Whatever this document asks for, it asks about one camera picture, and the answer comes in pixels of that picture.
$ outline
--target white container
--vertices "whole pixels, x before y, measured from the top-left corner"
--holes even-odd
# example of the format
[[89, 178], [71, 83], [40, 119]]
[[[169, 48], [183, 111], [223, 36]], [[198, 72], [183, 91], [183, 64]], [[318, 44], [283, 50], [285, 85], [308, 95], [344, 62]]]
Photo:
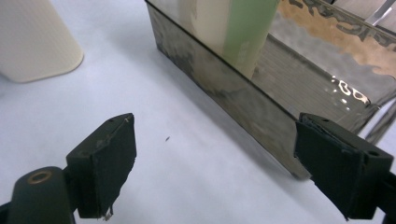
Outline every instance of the white container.
[[0, 1], [0, 74], [16, 82], [70, 72], [83, 51], [49, 0]]

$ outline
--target white cylinder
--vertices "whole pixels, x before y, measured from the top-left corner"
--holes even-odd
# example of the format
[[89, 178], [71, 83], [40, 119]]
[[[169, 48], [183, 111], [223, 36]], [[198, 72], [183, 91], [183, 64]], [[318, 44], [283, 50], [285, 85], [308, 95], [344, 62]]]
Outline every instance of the white cylinder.
[[0, 1], [0, 74], [28, 82], [79, 66], [82, 49], [49, 0]]

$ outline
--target white table surface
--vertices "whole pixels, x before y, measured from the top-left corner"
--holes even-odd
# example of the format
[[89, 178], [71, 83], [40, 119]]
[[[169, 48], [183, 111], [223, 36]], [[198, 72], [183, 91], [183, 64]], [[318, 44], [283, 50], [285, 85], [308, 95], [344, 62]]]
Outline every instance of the white table surface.
[[[108, 223], [346, 223], [156, 49], [144, 1], [52, 2], [85, 59], [32, 83], [0, 77], [0, 204], [19, 177], [64, 168], [106, 119], [132, 112], [137, 158]], [[379, 146], [396, 155], [394, 136], [395, 124]]]

